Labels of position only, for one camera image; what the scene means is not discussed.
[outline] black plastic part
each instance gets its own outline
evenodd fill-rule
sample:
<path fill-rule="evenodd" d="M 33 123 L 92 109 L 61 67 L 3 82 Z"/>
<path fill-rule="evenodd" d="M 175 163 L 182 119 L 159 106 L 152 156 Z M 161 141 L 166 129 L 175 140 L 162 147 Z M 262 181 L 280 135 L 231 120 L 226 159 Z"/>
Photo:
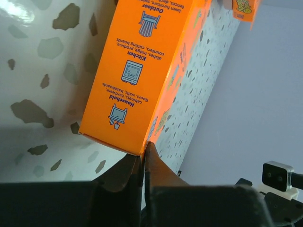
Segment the black plastic part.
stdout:
<path fill-rule="evenodd" d="M 96 182 L 0 184 L 0 226 L 89 226 L 97 187 Z"/>
<path fill-rule="evenodd" d="M 126 155 L 92 182 L 0 184 L 1 227 L 139 227 L 143 170 Z"/>
<path fill-rule="evenodd" d="M 145 154 L 145 201 L 151 227 L 273 227 L 264 201 L 247 186 L 189 186 L 159 158 Z"/>
<path fill-rule="evenodd" d="M 252 186 L 252 182 L 249 180 L 246 180 L 244 178 L 240 178 L 240 180 L 238 180 L 238 182 L 236 183 L 236 185 L 246 185 L 251 187 Z"/>
<path fill-rule="evenodd" d="M 147 220 L 146 207 L 141 211 L 141 224 L 140 224 L 140 227 L 150 227 L 149 222 Z"/>
<path fill-rule="evenodd" d="M 293 226 L 291 226 L 291 227 L 303 227 L 303 219 L 301 219 L 297 223 L 293 224 Z"/>
<path fill-rule="evenodd" d="M 268 192 L 264 199 L 277 226 L 294 224 L 303 218 L 303 203 L 297 200 L 287 200 L 271 192 Z"/>
<path fill-rule="evenodd" d="M 291 185 L 294 188 L 303 190 L 303 174 L 292 173 L 291 178 Z"/>
<path fill-rule="evenodd" d="M 271 164 L 265 163 L 263 165 L 263 174 L 262 174 L 262 182 L 265 185 L 268 185 L 272 188 L 280 190 L 282 192 L 286 192 L 288 185 L 288 175 L 286 169 L 273 166 Z"/>

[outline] cardboard box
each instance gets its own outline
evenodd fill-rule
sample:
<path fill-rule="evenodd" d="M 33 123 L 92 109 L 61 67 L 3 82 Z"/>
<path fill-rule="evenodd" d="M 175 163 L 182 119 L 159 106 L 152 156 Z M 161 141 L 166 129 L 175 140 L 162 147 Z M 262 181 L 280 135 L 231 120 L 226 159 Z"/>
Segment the cardboard box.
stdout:
<path fill-rule="evenodd" d="M 261 1 L 262 0 L 232 0 L 233 17 L 240 21 L 250 22 L 250 29 L 252 29 Z"/>
<path fill-rule="evenodd" d="M 210 0 L 119 0 L 79 133 L 133 155 L 156 142 Z"/>

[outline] fence icon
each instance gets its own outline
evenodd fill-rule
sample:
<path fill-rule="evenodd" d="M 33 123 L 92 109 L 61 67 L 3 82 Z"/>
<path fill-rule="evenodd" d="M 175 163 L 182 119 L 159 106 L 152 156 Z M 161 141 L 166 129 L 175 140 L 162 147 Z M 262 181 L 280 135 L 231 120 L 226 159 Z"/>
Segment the fence icon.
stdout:
<path fill-rule="evenodd" d="M 157 29 L 158 22 L 161 16 L 153 17 L 145 14 L 145 11 L 142 13 L 141 21 L 140 21 L 140 35 L 144 37 L 150 37 L 152 35 L 153 29 Z"/>

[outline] speckled white surface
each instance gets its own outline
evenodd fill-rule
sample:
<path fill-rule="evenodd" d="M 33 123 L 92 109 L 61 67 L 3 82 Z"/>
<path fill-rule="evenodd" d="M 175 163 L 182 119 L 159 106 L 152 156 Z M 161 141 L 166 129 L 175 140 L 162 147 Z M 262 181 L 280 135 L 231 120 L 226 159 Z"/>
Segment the speckled white surface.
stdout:
<path fill-rule="evenodd" d="M 114 0 L 0 1 L 1 182 L 92 180 L 125 155 L 73 133 L 115 7 Z M 213 0 L 156 144 L 175 172 L 238 25 Z"/>

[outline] gray wall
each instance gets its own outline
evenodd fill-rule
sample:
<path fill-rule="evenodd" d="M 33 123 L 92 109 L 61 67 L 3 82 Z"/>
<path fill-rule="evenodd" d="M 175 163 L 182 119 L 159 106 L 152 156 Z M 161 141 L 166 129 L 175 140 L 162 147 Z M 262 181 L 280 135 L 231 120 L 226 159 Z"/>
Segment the gray wall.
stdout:
<path fill-rule="evenodd" d="M 262 4 L 290 9 L 303 9 L 302 0 L 263 0 Z"/>
<path fill-rule="evenodd" d="M 252 31 L 240 24 L 181 166 L 185 181 L 257 186 L 270 160 L 303 173 L 302 21 L 301 10 L 262 5 Z"/>

